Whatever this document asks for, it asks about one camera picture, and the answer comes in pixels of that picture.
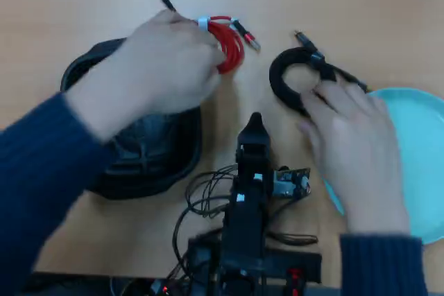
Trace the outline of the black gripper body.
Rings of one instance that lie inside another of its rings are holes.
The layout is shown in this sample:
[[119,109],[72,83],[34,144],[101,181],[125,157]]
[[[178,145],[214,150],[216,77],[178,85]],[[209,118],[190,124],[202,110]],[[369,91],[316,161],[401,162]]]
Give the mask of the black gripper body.
[[257,143],[241,143],[236,151],[237,174],[242,187],[272,186],[272,168],[269,147]]

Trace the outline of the person's right hand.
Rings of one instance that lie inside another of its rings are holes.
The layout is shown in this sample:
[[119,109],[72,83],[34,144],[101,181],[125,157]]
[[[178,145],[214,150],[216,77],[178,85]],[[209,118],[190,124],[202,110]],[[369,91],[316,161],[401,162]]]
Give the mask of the person's right hand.
[[300,123],[322,178],[356,234],[410,233],[395,129],[384,102],[355,84],[323,81],[301,95]]

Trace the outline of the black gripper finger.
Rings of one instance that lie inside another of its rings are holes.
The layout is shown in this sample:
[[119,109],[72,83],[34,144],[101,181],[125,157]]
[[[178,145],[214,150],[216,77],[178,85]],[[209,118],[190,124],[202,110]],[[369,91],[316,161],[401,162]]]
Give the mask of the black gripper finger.
[[253,112],[245,128],[238,135],[238,144],[270,146],[271,139],[259,112]]

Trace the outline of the person's left hand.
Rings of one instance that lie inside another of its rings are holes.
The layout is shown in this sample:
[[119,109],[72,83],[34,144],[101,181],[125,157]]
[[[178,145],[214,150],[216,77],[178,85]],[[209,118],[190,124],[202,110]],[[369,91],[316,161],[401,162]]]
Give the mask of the person's left hand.
[[199,106],[220,82],[225,60],[215,37],[192,20],[163,10],[65,93],[81,123],[99,141],[149,114]]

